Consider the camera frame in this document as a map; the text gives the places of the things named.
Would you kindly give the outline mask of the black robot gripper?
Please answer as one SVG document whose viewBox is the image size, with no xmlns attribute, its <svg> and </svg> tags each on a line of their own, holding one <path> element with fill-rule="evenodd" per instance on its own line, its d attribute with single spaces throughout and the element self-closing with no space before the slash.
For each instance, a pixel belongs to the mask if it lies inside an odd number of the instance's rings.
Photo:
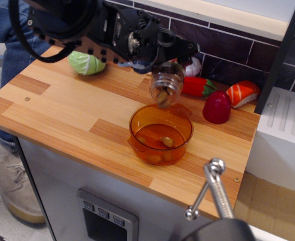
<svg viewBox="0 0 295 241">
<path fill-rule="evenodd" d="M 197 44 L 164 28 L 150 13 L 119 5 L 103 5 L 105 13 L 104 43 L 124 59 L 119 67 L 130 67 L 138 74 L 170 61 L 184 68 L 196 57 Z"/>
</svg>

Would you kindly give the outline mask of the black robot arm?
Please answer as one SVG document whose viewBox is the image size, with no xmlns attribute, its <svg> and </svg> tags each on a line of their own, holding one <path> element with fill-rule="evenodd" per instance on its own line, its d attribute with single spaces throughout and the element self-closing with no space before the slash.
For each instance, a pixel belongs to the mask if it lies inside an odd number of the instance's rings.
<svg viewBox="0 0 295 241">
<path fill-rule="evenodd" d="M 13 29 L 22 46 L 36 59 L 55 63 L 73 51 L 132 67 L 138 73 L 177 60 L 189 65 L 197 44 L 162 26 L 159 18 L 108 1 L 28 1 L 27 25 L 41 40 L 60 46 L 50 57 L 38 55 L 19 27 L 19 3 L 9 1 Z"/>
</svg>

